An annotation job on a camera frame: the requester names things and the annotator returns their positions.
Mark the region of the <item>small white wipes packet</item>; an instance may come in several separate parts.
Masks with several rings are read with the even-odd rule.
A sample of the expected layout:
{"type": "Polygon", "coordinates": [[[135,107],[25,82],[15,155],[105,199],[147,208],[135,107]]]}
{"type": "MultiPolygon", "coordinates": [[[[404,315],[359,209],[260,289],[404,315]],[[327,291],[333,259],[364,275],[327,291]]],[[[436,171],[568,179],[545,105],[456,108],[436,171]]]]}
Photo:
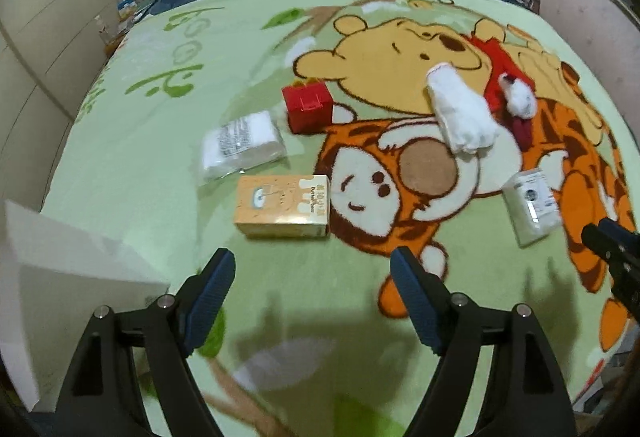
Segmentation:
{"type": "Polygon", "coordinates": [[[502,187],[502,195],[519,246],[548,237],[561,226],[558,203],[541,169],[513,175],[502,187]]]}

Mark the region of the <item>red toy box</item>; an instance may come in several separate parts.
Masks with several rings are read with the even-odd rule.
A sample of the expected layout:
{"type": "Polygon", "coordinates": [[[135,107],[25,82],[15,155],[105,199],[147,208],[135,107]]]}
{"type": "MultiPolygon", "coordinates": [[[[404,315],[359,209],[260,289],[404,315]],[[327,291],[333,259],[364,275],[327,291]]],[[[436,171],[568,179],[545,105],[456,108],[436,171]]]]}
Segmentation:
{"type": "Polygon", "coordinates": [[[284,87],[282,97],[293,134],[315,134],[332,124],[334,101],[322,80],[311,79],[284,87]]]}

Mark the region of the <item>white plush cat toy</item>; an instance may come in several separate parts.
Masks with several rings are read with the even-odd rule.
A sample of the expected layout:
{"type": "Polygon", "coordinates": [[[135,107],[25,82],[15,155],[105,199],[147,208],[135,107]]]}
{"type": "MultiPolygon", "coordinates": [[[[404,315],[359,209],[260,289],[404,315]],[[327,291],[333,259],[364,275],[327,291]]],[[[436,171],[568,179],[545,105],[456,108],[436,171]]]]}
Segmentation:
{"type": "Polygon", "coordinates": [[[506,109],[520,119],[533,119],[537,113],[537,99],[532,87],[523,79],[502,73],[498,84],[506,98],[506,109]]]}

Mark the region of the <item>green Winnie the Pooh blanket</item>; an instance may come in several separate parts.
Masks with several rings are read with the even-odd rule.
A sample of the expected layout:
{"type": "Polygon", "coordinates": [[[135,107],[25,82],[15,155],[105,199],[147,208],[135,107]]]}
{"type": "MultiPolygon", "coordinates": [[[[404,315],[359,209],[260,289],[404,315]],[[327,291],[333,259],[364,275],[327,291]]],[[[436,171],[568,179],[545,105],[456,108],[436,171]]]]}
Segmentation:
{"type": "Polygon", "coordinates": [[[390,279],[407,246],[478,303],[531,305],[577,395],[630,318],[580,241],[602,218],[634,229],[639,153],[589,67],[540,16],[500,0],[197,0],[122,42],[81,105],[44,202],[58,220],[134,247],[180,284],[219,247],[236,275],[191,370],[230,436],[398,436],[437,363],[390,279]],[[426,88],[451,64],[499,125],[452,153],[426,88]],[[532,87],[533,119],[498,84],[532,87]],[[332,124],[293,134],[282,89],[319,79],[332,124]],[[265,175],[325,175],[329,233],[251,239],[238,179],[204,182],[204,136],[269,111],[286,157],[265,175]],[[502,187],[539,168],[562,223],[516,241],[502,187]]]}

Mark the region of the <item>white wardrobe cabinet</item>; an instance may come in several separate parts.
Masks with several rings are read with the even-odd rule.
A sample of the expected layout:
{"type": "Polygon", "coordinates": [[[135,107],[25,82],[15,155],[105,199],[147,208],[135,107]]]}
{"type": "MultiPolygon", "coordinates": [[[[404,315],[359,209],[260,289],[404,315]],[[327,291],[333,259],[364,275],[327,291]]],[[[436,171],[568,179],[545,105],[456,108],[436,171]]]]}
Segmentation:
{"type": "Polygon", "coordinates": [[[96,20],[115,0],[1,0],[1,196],[41,208],[82,101],[105,63],[96,20]]]}

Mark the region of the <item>orange cartoon tissue box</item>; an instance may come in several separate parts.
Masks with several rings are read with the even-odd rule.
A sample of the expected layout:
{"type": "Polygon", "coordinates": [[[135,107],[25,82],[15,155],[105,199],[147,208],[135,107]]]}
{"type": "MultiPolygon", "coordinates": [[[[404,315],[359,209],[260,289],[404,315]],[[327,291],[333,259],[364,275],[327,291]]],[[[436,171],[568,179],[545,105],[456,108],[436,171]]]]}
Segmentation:
{"type": "Polygon", "coordinates": [[[252,238],[324,238],[329,212],[325,175],[242,176],[233,221],[252,238]]]}

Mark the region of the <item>white sock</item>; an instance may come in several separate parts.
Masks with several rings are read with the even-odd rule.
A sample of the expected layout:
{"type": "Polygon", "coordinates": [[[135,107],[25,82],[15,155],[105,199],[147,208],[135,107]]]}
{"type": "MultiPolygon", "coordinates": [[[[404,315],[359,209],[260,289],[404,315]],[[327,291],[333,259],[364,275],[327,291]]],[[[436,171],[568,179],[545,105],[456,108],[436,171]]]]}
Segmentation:
{"type": "Polygon", "coordinates": [[[428,97],[452,153],[476,154],[494,145],[499,125],[483,96],[471,89],[449,63],[426,74],[428,97]]]}

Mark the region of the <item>white cotton pads plastic pack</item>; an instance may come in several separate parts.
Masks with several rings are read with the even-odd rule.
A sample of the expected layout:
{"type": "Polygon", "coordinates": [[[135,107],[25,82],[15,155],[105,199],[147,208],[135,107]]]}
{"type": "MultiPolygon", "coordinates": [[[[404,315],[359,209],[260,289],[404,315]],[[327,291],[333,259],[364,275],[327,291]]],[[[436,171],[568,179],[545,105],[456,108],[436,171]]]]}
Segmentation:
{"type": "Polygon", "coordinates": [[[269,111],[248,114],[203,138],[198,171],[204,181],[217,180],[286,157],[286,149],[269,111]]]}

